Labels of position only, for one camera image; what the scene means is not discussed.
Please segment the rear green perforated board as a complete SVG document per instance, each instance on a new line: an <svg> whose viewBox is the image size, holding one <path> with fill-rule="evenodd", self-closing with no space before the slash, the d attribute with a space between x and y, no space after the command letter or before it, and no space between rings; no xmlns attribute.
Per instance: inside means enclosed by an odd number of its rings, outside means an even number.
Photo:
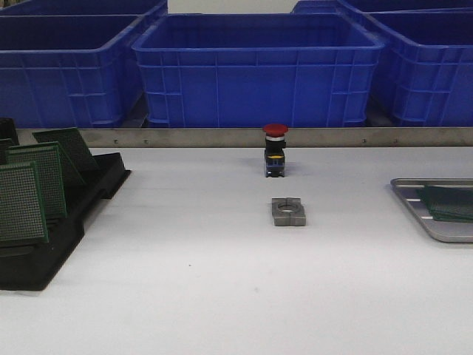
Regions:
<svg viewBox="0 0 473 355"><path fill-rule="evenodd" d="M38 143L56 142L60 146L62 177L66 187L85 186L81 173L99 169L77 128L34 132L33 137Z"/></svg>

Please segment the silver metal tray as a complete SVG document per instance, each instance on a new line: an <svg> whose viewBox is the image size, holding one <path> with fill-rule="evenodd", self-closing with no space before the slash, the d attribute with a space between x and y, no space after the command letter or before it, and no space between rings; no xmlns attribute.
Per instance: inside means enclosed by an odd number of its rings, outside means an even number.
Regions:
<svg viewBox="0 0 473 355"><path fill-rule="evenodd" d="M394 193L432 239L444 243L472 243L472 223L434 220L416 192L426 186L472 189L471 178L396 178L390 183Z"/></svg>

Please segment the front green perforated board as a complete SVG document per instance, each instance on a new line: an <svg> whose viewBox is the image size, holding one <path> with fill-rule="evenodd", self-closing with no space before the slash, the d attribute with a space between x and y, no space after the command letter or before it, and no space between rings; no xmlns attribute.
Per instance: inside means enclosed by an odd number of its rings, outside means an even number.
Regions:
<svg viewBox="0 0 473 355"><path fill-rule="evenodd" d="M49 241L44 202L34 162L1 166L1 245Z"/></svg>

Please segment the black circuit board rack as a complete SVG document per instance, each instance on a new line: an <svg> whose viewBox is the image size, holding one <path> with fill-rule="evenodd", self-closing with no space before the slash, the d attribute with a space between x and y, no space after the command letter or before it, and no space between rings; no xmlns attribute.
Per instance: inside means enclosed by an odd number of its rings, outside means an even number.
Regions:
<svg viewBox="0 0 473 355"><path fill-rule="evenodd" d="M1 166L7 150L21 145L13 119L1 119ZM82 172L85 186L66 187L67 216L46 218L49 241L19 246L1 245L1 289L40 291L47 287L84 236L84 220L102 199L110 199L127 179L118 153L92 155L99 169Z"/></svg>

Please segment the red emergency stop button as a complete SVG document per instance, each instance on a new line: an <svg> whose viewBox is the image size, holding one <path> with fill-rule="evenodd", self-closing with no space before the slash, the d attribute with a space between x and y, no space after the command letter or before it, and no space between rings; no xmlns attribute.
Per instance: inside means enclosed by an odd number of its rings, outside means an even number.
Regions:
<svg viewBox="0 0 473 355"><path fill-rule="evenodd" d="M285 134L288 127L284 124L267 124L265 132L265 177L278 178L285 176Z"/></svg>

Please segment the grey metal clamp block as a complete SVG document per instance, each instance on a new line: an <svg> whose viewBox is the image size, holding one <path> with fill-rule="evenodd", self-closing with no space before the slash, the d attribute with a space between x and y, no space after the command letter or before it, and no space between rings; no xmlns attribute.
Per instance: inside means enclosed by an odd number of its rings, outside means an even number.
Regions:
<svg viewBox="0 0 473 355"><path fill-rule="evenodd" d="M271 212L275 226L306 226L307 218L300 198L273 198Z"/></svg>

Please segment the centre blue plastic crate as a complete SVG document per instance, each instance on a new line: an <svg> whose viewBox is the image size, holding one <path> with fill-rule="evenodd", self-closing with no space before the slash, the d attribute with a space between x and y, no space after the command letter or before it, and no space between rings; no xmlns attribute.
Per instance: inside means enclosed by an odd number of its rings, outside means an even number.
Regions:
<svg viewBox="0 0 473 355"><path fill-rule="evenodd" d="M133 44L166 128L360 126L382 49L337 14L169 15Z"/></svg>

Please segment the blue plastic crate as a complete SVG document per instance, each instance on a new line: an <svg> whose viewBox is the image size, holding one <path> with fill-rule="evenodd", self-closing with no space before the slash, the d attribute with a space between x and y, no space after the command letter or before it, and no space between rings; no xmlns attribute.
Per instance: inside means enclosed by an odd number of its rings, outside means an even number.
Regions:
<svg viewBox="0 0 473 355"><path fill-rule="evenodd" d="M472 125L472 12L365 16L384 42L371 97L398 126Z"/></svg>
<svg viewBox="0 0 473 355"><path fill-rule="evenodd" d="M1 116L18 128L120 126L143 93L141 16L1 17Z"/></svg>
<svg viewBox="0 0 473 355"><path fill-rule="evenodd" d="M337 14L169 15L133 44L166 128L360 126L382 49Z"/></svg>

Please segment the far right blue crate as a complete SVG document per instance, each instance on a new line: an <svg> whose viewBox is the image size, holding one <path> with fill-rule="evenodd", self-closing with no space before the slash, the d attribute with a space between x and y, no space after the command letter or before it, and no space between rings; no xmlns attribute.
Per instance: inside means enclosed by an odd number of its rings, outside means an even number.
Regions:
<svg viewBox="0 0 473 355"><path fill-rule="evenodd" d="M297 1L292 14L471 10L472 1Z"/></svg>

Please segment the left blue plastic crate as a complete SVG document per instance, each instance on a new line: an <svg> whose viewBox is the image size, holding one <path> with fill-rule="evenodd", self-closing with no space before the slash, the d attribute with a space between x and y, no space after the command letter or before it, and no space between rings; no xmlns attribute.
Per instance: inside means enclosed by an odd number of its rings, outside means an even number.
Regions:
<svg viewBox="0 0 473 355"><path fill-rule="evenodd" d="M120 126L143 93L141 16L1 17L1 116L18 128Z"/></svg>

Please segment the right blue plastic crate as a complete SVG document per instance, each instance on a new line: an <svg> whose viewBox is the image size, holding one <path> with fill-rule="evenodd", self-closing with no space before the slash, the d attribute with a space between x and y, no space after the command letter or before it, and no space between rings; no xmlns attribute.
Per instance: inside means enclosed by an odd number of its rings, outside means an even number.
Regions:
<svg viewBox="0 0 473 355"><path fill-rule="evenodd" d="M398 126L472 125L472 12L365 16L384 42L371 97Z"/></svg>

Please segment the far left blue crate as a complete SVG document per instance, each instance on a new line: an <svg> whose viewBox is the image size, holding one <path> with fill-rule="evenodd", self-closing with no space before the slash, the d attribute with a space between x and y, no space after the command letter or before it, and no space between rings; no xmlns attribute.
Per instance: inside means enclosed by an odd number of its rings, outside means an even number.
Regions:
<svg viewBox="0 0 473 355"><path fill-rule="evenodd" d="M1 9L2 16L147 15L167 1L23 1Z"/></svg>

